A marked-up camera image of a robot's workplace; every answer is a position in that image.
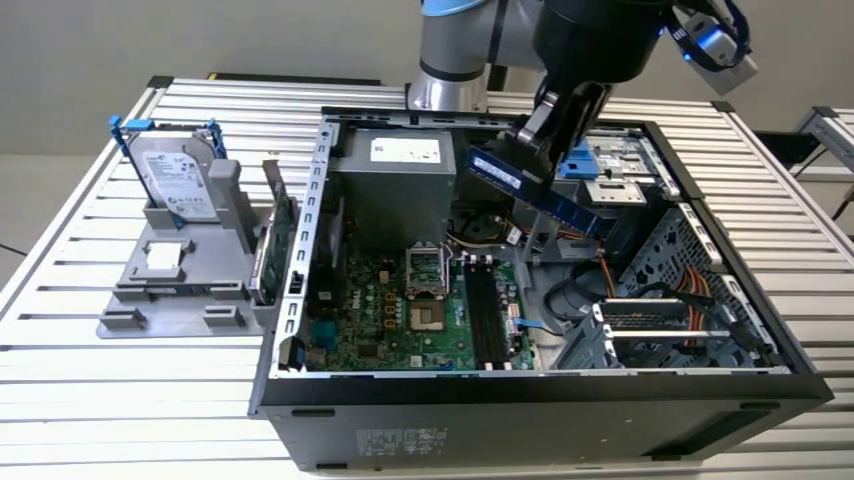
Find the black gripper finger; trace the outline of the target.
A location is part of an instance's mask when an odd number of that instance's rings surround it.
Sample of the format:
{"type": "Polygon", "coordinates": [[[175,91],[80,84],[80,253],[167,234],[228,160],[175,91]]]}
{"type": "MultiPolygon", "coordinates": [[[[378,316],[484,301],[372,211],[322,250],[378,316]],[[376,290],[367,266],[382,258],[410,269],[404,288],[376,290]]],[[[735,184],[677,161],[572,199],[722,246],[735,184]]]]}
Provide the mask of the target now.
{"type": "Polygon", "coordinates": [[[516,122],[514,137],[535,151],[568,149],[568,94],[546,91],[534,102],[528,115],[516,122]]]}
{"type": "Polygon", "coordinates": [[[572,90],[548,92],[554,97],[543,127],[544,158],[555,174],[566,153],[576,146],[595,123],[611,94],[611,86],[583,82],[572,90]]]}

